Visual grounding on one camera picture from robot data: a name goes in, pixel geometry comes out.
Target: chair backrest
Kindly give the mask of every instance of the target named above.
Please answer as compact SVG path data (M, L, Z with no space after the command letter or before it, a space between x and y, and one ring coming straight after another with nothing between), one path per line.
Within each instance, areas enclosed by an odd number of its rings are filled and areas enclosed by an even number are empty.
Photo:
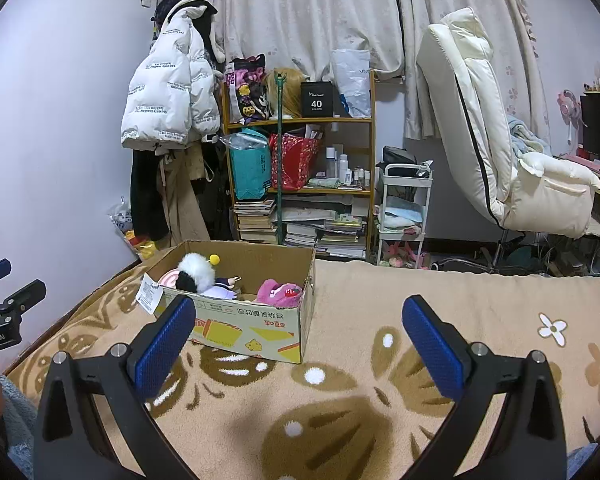
M417 61L454 180L485 218L500 225L513 161L492 54L480 20L466 8L429 25Z

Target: black box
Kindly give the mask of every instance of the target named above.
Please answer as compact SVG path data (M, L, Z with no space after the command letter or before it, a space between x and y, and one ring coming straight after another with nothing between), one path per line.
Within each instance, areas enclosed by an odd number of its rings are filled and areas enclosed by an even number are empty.
M330 81L300 85L302 117L333 117L333 85Z

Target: small bottle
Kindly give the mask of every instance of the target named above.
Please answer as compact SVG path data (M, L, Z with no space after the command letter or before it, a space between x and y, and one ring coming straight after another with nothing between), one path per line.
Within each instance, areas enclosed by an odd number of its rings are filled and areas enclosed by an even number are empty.
M338 164L336 162L336 149L333 146L327 148L327 178L338 177Z
M347 160L346 153L340 155L340 172L338 174L338 179L341 183L344 184L344 181L347 177L347 170L349 169L349 161Z

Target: teal shopping bag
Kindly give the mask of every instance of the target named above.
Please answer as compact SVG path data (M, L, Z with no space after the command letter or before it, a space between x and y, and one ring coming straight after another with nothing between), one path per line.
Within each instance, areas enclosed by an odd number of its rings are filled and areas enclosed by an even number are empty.
M262 198L271 186L271 152L263 134L250 128L243 128L242 133L265 141L261 147L248 150L229 147L235 197L238 200L254 200Z

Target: white puffer jacket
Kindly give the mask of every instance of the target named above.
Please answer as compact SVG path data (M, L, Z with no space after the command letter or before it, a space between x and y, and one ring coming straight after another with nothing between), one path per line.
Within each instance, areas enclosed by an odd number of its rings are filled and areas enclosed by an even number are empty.
M165 153L220 128L215 79L192 20L210 4L182 0L164 20L149 56L136 69L122 118L122 145Z

